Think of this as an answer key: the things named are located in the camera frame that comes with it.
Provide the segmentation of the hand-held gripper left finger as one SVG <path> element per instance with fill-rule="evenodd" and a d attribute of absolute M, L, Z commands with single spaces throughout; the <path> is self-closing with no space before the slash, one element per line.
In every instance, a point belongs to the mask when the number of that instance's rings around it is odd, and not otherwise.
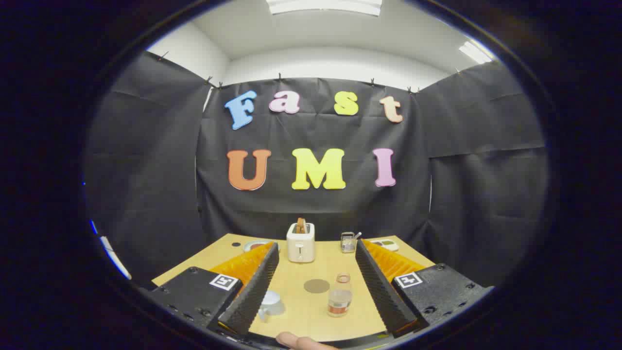
<path fill-rule="evenodd" d="M 278 246 L 269 242 L 211 269 L 191 266 L 146 296 L 203 332 L 245 337 L 278 262 Z"/>

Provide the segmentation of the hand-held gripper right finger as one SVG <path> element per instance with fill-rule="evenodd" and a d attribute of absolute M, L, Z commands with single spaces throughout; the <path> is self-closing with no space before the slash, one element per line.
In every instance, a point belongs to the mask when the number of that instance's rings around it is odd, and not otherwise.
<path fill-rule="evenodd" d="M 355 259 L 376 310 L 393 337 L 419 332 L 457 316 L 495 288 L 482 286 L 447 264 L 424 267 L 367 240 L 357 242 Z"/>

